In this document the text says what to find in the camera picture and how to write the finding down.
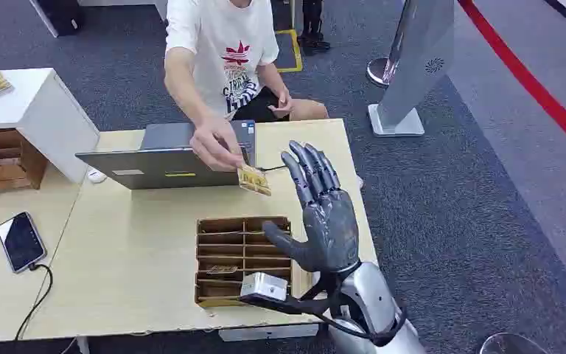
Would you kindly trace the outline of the robot right grey hand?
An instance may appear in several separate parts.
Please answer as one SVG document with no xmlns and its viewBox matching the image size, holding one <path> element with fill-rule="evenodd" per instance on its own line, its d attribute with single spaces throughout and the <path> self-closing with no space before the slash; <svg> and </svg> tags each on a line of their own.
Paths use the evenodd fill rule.
<svg viewBox="0 0 566 354">
<path fill-rule="evenodd" d="M 335 273 L 360 262 L 359 229 L 352 200 L 325 153 L 310 144 L 289 142 L 281 152 L 302 208 L 307 240 L 297 241 L 271 221 L 262 223 L 266 238 L 300 268 Z"/>
</svg>

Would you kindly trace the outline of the person's left hand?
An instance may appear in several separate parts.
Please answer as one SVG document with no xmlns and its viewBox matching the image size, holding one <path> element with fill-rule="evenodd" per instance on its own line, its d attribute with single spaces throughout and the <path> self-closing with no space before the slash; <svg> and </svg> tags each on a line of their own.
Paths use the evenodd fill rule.
<svg viewBox="0 0 566 354">
<path fill-rule="evenodd" d="M 287 121 L 293 111 L 293 100 L 290 96 L 290 92 L 287 88 L 282 88 L 278 91 L 272 91 L 272 96 L 277 99 L 276 103 L 274 101 L 268 106 L 270 112 L 274 115 L 276 121 Z"/>
</svg>

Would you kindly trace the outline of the person's right hand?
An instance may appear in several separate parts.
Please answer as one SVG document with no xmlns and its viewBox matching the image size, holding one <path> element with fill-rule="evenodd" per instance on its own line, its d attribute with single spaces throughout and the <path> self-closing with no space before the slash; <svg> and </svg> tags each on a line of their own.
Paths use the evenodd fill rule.
<svg viewBox="0 0 566 354">
<path fill-rule="evenodd" d="M 244 164 L 241 148 L 229 121 L 206 117 L 195 120 L 190 146 L 213 171 L 231 172 Z"/>
</svg>

